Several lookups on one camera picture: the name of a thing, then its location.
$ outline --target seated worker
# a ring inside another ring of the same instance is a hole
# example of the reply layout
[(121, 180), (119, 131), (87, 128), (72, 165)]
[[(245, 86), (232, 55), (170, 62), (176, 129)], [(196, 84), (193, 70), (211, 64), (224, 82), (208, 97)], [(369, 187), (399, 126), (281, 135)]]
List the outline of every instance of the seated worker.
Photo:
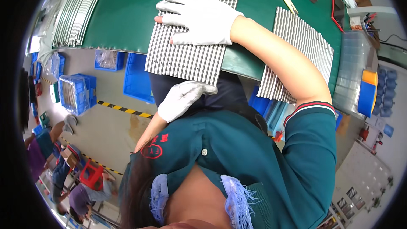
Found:
[(61, 204), (61, 202), (70, 193), (69, 191), (67, 191), (61, 196), (61, 193), (64, 190), (64, 182), (69, 174), (70, 169), (71, 167), (69, 167), (69, 165), (65, 162), (64, 158), (60, 154), (58, 158), (58, 164), (55, 167), (52, 174), (51, 191), (52, 191), (52, 202), (55, 204), (55, 209), (61, 216), (65, 215), (66, 213), (65, 208)]
[(38, 177), (42, 174), (48, 157), (53, 153), (55, 147), (54, 142), (62, 134), (62, 131), (69, 132), (73, 135), (74, 131), (70, 124), (78, 124), (77, 119), (73, 115), (66, 116), (64, 121), (56, 124), (50, 132), (44, 129), (37, 136), (32, 133), (31, 136), (24, 141), (24, 145), (27, 149), (28, 166), (30, 167), (34, 181), (37, 181)]
[(181, 25), (173, 44), (239, 43), (297, 99), (283, 150), (248, 106), (236, 75), (216, 88), (150, 74), (158, 112), (130, 154), (122, 229), (315, 228), (335, 183), (335, 112), (318, 69), (292, 45), (219, 0), (165, 0), (155, 21)]
[(84, 222), (84, 218), (89, 219), (92, 212), (91, 202), (101, 202), (108, 200), (112, 194), (112, 181), (115, 178), (109, 175), (106, 171), (102, 174), (103, 178), (103, 191), (96, 191), (92, 188), (80, 183), (76, 186), (69, 195), (69, 213), (78, 224)]

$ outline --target concrete floor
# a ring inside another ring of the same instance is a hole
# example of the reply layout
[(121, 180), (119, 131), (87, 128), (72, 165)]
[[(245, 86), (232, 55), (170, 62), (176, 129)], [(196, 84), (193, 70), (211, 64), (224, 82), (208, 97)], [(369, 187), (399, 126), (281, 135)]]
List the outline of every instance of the concrete floor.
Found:
[[(157, 111), (155, 104), (147, 104), (123, 94), (125, 69), (117, 72), (94, 69), (93, 49), (64, 49), (59, 52), (66, 58), (64, 74), (82, 73), (96, 77), (97, 99), (148, 114), (154, 114)], [(42, 77), (51, 82), (57, 81), (52, 75), (42, 74)], [(244, 77), (241, 78), (241, 81), (249, 98), (254, 85), (257, 85), (258, 82)], [(55, 125), (63, 120), (68, 112), (60, 103), (53, 104), (51, 102), (49, 84), (44, 81), (42, 81), (42, 90), (43, 94), (38, 97), (38, 113), (42, 114), (47, 111), (51, 125)], [(149, 122), (150, 119), (97, 104), (78, 117), (78, 125), (72, 127), (75, 132), (74, 135), (63, 132), (62, 137), (76, 145), (82, 153), (113, 170), (123, 173), (129, 162), (129, 153), (134, 150), (138, 139)], [(359, 124), (358, 120), (351, 120), (348, 129), (349, 134), (346, 137), (337, 136), (337, 168), (352, 147), (353, 139), (359, 132)], [(285, 143), (280, 142), (277, 145), (281, 150)], [(116, 185), (118, 187), (122, 176), (115, 173), (114, 176), (117, 179)], [(116, 198), (112, 198), (108, 202), (113, 205), (118, 204)]]

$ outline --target table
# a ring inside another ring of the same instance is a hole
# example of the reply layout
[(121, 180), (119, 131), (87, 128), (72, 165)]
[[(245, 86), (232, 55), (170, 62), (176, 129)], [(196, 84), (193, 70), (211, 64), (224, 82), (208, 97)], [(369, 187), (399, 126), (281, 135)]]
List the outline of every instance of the table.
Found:
[[(154, 16), (158, 13), (155, 4), (159, 1), (161, 0), (99, 0), (81, 47), (147, 53)], [(330, 18), (332, 0), (318, 0), (315, 4), (309, 0), (292, 2), (299, 17), (321, 32), (335, 50), (328, 85), (333, 94), (339, 67), (341, 32)], [(283, 0), (239, 0), (236, 10), (273, 30), (277, 6), (288, 9)], [(344, 22), (344, 28), (350, 29), (347, 14)], [(263, 69), (264, 63), (242, 46), (227, 46), (222, 70), (260, 80)]]

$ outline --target gloved hand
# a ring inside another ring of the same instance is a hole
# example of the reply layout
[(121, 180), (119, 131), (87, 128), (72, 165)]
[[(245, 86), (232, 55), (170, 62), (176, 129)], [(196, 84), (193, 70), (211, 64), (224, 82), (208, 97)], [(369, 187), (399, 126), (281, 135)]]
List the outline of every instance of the gloved hand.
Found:
[(231, 45), (231, 26), (237, 16), (244, 16), (219, 0), (165, 0), (158, 2), (156, 8), (180, 14), (164, 14), (163, 24), (189, 29), (174, 34), (173, 44)]
[(183, 115), (202, 94), (214, 95), (217, 93), (217, 87), (187, 80), (174, 85), (170, 89), (164, 101), (158, 107), (158, 115), (167, 123), (170, 123)]

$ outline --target red stool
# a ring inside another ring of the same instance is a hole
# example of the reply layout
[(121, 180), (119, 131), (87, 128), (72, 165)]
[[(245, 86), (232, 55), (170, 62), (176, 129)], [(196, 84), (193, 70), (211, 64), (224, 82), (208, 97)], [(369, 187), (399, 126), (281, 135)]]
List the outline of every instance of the red stool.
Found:
[(94, 167), (90, 163), (91, 163), (91, 160), (88, 159), (88, 162), (86, 163), (85, 167), (83, 168), (83, 170), (81, 172), (81, 175), (79, 176), (79, 180), (83, 184), (92, 188), (93, 190), (101, 191), (103, 188), (102, 173), (103, 173), (104, 168), (102, 166)]

